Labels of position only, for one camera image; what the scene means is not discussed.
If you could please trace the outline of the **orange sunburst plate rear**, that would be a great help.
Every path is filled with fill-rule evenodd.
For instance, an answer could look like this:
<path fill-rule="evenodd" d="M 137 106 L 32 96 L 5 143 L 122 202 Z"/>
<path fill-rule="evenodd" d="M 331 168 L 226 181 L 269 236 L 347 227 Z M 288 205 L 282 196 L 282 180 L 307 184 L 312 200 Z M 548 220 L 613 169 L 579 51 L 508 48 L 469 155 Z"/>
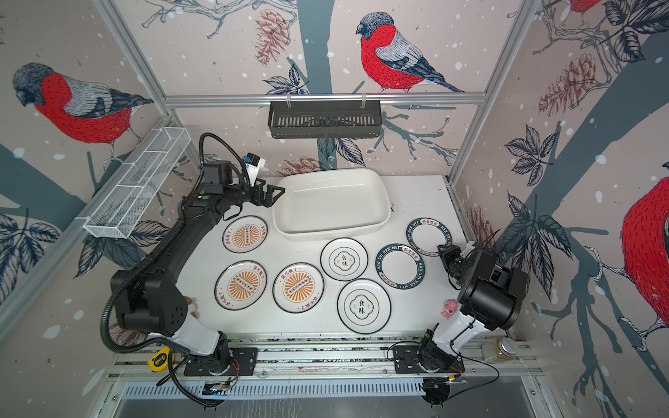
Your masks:
<path fill-rule="evenodd" d="M 245 254 L 260 247 L 268 236 L 268 224 L 258 216 L 245 216 L 231 222 L 222 236 L 223 246 L 231 253 Z"/>

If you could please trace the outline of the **pink small toy figure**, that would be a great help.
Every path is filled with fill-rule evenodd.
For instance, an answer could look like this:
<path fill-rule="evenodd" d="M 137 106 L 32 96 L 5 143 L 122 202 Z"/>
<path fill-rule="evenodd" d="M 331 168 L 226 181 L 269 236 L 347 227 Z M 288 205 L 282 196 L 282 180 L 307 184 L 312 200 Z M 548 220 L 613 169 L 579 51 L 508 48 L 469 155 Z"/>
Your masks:
<path fill-rule="evenodd" d="M 458 310 L 459 304 L 456 300 L 447 300 L 444 301 L 441 315 L 446 319 L 450 319 L 458 312 Z"/>

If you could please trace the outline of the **orange sunburst plate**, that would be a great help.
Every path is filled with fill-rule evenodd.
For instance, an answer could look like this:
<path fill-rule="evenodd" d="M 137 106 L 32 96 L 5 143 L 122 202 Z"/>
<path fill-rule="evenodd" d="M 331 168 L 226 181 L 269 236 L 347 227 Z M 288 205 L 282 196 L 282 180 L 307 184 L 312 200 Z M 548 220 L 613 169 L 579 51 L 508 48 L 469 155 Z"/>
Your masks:
<path fill-rule="evenodd" d="M 245 254 L 260 247 L 268 236 L 268 224 L 258 216 L 245 216 L 231 222 L 222 236 L 223 246 L 231 253 Z"/>
<path fill-rule="evenodd" d="M 263 266 L 255 261 L 240 261 L 228 266 L 218 277 L 214 297 L 220 307 L 240 311 L 258 301 L 268 284 Z"/>
<path fill-rule="evenodd" d="M 308 263 L 286 266 L 273 283 L 273 298 L 282 311 L 302 314 L 322 299 L 325 281 L 321 272 Z"/>

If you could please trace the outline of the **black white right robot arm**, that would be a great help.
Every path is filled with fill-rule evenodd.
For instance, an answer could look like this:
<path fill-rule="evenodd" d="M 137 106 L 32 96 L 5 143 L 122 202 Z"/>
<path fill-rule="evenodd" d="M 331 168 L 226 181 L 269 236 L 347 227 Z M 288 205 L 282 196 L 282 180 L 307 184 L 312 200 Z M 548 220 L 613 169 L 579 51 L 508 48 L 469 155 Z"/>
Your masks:
<path fill-rule="evenodd" d="M 507 330 L 519 317 L 530 277 L 520 268 L 498 264 L 495 251 L 470 243 L 437 247 L 449 279 L 456 281 L 455 312 L 428 329 L 416 350 L 420 367 L 442 373 L 460 356 L 464 344 L 479 334 Z"/>

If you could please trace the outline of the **orange sunburst plate centre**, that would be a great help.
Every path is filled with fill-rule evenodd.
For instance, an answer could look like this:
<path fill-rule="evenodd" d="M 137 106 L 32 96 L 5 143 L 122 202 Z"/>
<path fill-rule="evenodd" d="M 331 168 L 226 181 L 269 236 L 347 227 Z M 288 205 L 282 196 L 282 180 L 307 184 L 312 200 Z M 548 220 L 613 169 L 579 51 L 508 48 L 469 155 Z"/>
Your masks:
<path fill-rule="evenodd" d="M 321 272 L 308 263 L 286 266 L 273 283 L 273 298 L 282 311 L 302 314 L 322 299 L 325 281 Z"/>

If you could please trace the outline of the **green band plate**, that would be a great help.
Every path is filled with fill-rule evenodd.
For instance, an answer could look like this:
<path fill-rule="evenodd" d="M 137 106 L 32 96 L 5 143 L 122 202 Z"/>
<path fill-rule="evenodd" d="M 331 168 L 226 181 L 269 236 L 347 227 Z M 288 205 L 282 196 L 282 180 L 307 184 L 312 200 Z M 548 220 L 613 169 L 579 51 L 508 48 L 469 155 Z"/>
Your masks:
<path fill-rule="evenodd" d="M 406 228 L 408 244 L 418 254 L 438 257 L 440 247 L 453 243 L 451 231 L 437 219 L 421 217 L 413 219 Z"/>
<path fill-rule="evenodd" d="M 426 266 L 420 254 L 400 243 L 388 244 L 377 253 L 375 269 L 386 285 L 398 290 L 417 287 L 426 275 Z"/>

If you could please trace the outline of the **brown small object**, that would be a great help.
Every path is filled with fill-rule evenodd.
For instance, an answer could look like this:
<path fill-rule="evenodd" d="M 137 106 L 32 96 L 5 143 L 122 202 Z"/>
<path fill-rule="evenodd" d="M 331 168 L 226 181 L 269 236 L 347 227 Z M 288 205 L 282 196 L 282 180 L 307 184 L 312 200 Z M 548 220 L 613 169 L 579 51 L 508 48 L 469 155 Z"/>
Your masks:
<path fill-rule="evenodd" d="M 198 319 L 199 315 L 197 312 L 197 304 L 193 301 L 193 299 L 186 297 L 186 304 L 188 307 L 188 314 L 191 315 L 193 318 Z"/>

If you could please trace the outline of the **white green-rim plate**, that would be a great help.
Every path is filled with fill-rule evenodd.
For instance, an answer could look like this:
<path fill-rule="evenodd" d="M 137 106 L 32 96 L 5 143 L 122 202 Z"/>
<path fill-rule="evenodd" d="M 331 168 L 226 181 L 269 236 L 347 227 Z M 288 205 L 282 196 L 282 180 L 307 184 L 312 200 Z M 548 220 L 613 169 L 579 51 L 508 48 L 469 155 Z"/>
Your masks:
<path fill-rule="evenodd" d="M 386 327 L 392 314 L 387 291 L 374 280 L 347 283 L 337 298 L 337 313 L 343 325 L 357 334 L 375 334 Z"/>
<path fill-rule="evenodd" d="M 320 256 L 320 265 L 325 275 L 339 281 L 361 278 L 368 264 L 368 251 L 352 238 L 331 240 L 322 249 Z"/>

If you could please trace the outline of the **glass jar with lid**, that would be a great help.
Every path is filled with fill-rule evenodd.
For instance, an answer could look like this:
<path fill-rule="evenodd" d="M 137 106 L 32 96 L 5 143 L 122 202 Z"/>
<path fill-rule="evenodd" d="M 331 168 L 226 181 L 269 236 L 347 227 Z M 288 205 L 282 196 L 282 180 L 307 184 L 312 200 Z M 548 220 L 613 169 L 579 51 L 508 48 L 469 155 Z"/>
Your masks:
<path fill-rule="evenodd" d="M 517 360 L 517 342 L 510 337 L 496 337 L 482 346 L 484 360 L 488 363 L 514 362 Z"/>

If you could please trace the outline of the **yellow tape measure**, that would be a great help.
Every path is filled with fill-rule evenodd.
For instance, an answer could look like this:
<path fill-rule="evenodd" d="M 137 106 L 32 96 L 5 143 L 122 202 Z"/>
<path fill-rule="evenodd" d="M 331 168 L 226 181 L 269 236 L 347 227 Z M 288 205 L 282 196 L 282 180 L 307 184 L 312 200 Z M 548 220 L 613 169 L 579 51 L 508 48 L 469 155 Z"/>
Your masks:
<path fill-rule="evenodd" d="M 154 373 L 163 373 L 168 369 L 168 361 L 171 356 L 171 350 L 168 347 L 162 348 L 148 362 L 150 370 Z"/>

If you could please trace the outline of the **white plastic bin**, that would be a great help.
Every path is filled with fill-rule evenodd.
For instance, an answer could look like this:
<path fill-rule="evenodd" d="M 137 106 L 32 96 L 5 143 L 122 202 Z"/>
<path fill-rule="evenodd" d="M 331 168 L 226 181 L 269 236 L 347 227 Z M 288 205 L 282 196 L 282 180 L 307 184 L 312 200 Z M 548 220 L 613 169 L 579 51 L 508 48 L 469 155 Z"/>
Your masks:
<path fill-rule="evenodd" d="M 292 241 L 374 233 L 391 217 L 385 184 L 371 169 L 296 174 L 281 179 L 278 186 L 285 193 L 273 206 L 273 223 Z"/>

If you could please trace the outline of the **small circuit board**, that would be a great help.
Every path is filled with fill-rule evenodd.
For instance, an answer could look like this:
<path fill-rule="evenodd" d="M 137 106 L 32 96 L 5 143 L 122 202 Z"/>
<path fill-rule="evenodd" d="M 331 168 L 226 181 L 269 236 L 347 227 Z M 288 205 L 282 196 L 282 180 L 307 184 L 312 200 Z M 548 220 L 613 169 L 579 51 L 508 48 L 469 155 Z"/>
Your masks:
<path fill-rule="evenodd" d="M 202 389 L 205 396 L 223 396 L 230 392 L 233 385 L 228 382 L 206 382 Z"/>

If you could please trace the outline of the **orange sunburst plate front left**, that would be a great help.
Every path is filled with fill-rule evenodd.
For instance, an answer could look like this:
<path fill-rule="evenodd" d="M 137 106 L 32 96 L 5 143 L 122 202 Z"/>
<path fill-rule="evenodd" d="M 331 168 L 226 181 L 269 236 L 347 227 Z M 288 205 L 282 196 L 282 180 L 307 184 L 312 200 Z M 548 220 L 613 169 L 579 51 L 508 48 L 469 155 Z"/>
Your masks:
<path fill-rule="evenodd" d="M 268 284 L 263 266 L 255 261 L 240 261 L 228 266 L 218 277 L 214 297 L 220 307 L 240 311 L 258 301 Z"/>

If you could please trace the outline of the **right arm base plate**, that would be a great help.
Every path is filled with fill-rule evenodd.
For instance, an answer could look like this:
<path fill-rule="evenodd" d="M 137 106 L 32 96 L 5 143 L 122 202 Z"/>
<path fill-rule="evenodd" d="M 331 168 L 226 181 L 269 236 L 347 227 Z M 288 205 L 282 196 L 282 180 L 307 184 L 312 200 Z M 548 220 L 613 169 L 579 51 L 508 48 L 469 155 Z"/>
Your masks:
<path fill-rule="evenodd" d="M 399 341 L 387 349 L 397 374 L 463 374 L 463 362 L 435 343 L 421 348 L 417 341 Z"/>

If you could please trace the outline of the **white green-rim plate front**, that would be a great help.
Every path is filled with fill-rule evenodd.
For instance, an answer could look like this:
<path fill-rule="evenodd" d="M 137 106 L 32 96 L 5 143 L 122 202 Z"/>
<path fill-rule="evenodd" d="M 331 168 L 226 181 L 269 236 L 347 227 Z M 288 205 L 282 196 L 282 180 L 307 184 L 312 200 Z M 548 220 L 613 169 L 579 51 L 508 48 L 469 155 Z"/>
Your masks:
<path fill-rule="evenodd" d="M 343 325 L 357 334 L 375 334 L 386 327 L 392 314 L 387 291 L 374 280 L 347 283 L 337 298 L 337 313 Z"/>

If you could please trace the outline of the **white green-rim plate rear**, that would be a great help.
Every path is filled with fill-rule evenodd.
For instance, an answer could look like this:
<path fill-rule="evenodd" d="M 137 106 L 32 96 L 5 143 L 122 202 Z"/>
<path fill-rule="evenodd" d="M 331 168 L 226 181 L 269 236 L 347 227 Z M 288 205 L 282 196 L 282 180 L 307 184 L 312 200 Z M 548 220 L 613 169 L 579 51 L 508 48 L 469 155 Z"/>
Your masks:
<path fill-rule="evenodd" d="M 368 251 L 352 238 L 331 240 L 322 249 L 320 256 L 320 265 L 325 275 L 339 281 L 361 278 L 368 264 Z"/>

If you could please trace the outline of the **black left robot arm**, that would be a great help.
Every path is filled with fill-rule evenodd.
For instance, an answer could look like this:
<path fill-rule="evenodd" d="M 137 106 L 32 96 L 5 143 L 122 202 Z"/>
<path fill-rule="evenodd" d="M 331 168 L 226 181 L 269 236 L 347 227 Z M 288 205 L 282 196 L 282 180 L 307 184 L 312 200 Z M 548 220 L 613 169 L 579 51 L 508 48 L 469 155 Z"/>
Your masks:
<path fill-rule="evenodd" d="M 225 370 L 233 361 L 228 338 L 188 312 L 177 287 L 179 275 L 202 239 L 223 220 L 231 207 L 249 202 L 271 207 L 285 188 L 258 180 L 240 185 L 197 185 L 181 200 L 179 218 L 153 252 L 131 270 L 111 279 L 111 296 L 100 320 L 103 344 L 128 354 L 153 344 L 168 346 L 187 357 Z"/>

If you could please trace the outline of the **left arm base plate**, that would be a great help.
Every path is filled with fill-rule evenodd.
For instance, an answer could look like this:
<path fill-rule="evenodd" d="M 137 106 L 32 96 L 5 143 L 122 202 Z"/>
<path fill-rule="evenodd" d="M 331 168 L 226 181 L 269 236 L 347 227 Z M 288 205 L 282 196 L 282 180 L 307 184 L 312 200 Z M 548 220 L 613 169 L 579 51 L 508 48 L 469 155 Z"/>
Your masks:
<path fill-rule="evenodd" d="M 188 355 L 185 376 L 252 376 L 259 350 L 257 348 L 228 348 L 209 356 Z"/>

